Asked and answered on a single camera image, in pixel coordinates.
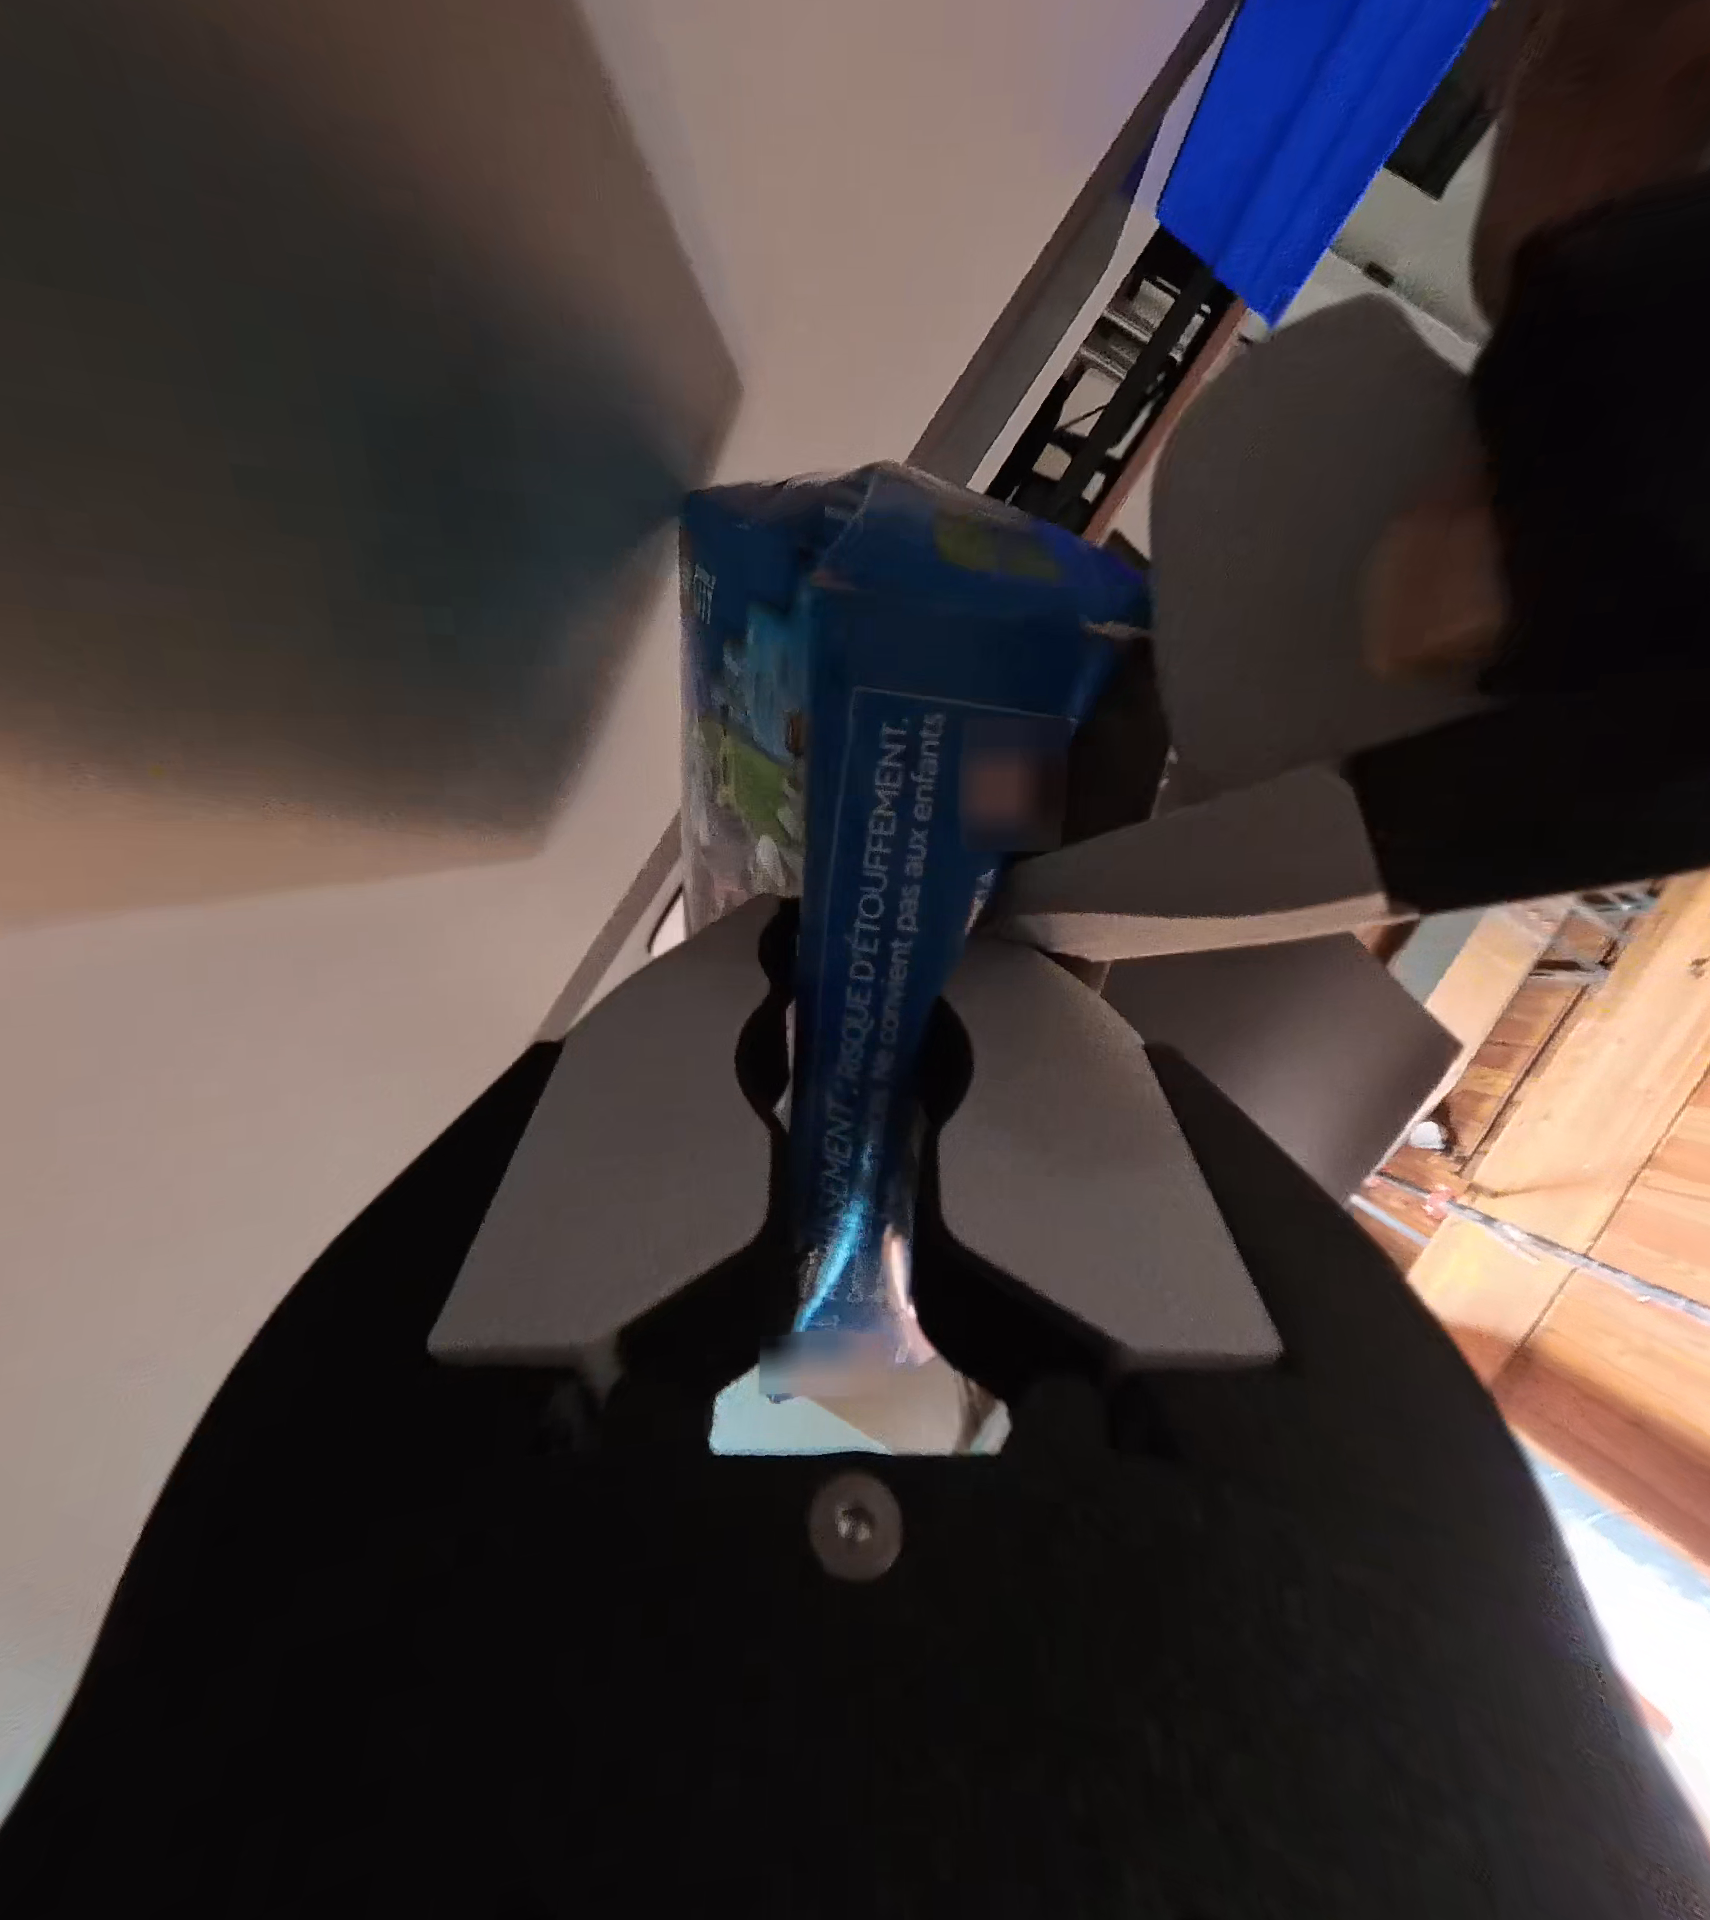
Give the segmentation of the blue lego set box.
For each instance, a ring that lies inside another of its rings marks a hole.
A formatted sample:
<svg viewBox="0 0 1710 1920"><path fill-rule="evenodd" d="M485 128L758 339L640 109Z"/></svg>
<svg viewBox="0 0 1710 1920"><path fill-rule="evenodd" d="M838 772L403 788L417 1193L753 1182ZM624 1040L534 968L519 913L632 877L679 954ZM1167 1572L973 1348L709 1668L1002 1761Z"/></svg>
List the blue lego set box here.
<svg viewBox="0 0 1710 1920"><path fill-rule="evenodd" d="M1060 844L1069 758L1152 624L1142 572L898 463L684 497L690 930L797 899L794 1328L768 1393L927 1366L920 1056L1000 876Z"/></svg>

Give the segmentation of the blue plastic bin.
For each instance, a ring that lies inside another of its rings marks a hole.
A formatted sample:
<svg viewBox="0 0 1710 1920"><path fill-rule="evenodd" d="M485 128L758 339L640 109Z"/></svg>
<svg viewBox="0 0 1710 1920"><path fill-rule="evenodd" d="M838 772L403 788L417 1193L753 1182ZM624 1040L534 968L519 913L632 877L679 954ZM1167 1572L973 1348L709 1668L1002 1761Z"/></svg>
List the blue plastic bin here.
<svg viewBox="0 0 1710 1920"><path fill-rule="evenodd" d="M1489 2L1244 2L1157 220L1279 324Z"/></svg>

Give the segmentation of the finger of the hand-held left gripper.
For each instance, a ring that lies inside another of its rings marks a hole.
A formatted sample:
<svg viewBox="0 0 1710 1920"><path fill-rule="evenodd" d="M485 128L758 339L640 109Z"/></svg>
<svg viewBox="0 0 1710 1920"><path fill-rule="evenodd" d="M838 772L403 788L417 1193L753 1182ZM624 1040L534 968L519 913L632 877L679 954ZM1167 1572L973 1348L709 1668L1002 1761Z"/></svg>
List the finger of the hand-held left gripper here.
<svg viewBox="0 0 1710 1920"><path fill-rule="evenodd" d="M1244 348L1185 411L1151 489L1170 793L1209 802L1489 704L1468 667L1393 679L1365 582L1468 428L1468 373L1386 296Z"/></svg>
<svg viewBox="0 0 1710 1920"><path fill-rule="evenodd" d="M1036 854L1006 877L1008 938L1108 965L1139 1036L1178 1051L1338 1200L1463 1054L1361 940L1408 915L1331 765Z"/></svg>

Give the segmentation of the person's left hand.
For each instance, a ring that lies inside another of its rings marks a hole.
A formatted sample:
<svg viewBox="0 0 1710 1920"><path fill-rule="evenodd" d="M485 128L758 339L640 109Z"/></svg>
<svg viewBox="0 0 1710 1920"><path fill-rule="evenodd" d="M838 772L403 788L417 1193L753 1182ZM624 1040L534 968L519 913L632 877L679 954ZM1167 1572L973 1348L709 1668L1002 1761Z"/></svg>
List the person's left hand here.
<svg viewBox="0 0 1710 1920"><path fill-rule="evenodd" d="M1505 316L1541 231L1710 161L1710 2L1503 3L1512 59L1471 242L1471 290ZM1365 653L1393 679L1463 676L1506 624L1493 477L1477 437L1383 534Z"/></svg>

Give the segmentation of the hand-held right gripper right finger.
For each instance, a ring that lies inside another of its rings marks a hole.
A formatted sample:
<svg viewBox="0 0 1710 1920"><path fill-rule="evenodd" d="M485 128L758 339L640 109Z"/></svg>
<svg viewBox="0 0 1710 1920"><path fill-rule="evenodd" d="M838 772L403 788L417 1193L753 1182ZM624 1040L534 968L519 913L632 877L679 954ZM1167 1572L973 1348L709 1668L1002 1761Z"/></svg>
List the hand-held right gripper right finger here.
<svg viewBox="0 0 1710 1920"><path fill-rule="evenodd" d="M1148 1370L1261 1370L1283 1338L1142 1037L1042 951L968 940L971 1072L938 1127L959 1248Z"/></svg>

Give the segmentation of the light wooden table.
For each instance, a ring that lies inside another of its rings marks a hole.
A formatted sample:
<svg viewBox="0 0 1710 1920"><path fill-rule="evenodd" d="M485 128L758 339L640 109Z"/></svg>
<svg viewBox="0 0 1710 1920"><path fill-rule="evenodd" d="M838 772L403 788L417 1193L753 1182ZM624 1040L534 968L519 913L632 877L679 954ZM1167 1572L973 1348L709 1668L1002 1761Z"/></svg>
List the light wooden table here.
<svg viewBox="0 0 1710 1920"><path fill-rule="evenodd" d="M1355 1202L1514 1435L1710 1574L1710 872L1583 993L1522 987Z"/></svg>

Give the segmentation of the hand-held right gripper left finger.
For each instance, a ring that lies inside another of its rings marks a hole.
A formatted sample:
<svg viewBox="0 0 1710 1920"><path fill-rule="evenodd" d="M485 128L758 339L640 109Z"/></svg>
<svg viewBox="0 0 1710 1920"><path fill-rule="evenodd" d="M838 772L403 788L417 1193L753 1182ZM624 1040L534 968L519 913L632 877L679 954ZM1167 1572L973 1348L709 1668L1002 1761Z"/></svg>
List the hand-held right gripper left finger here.
<svg viewBox="0 0 1710 1920"><path fill-rule="evenodd" d="M773 1211L773 1125L739 1070L773 905L742 905L567 1034L431 1331L451 1366L594 1366Z"/></svg>

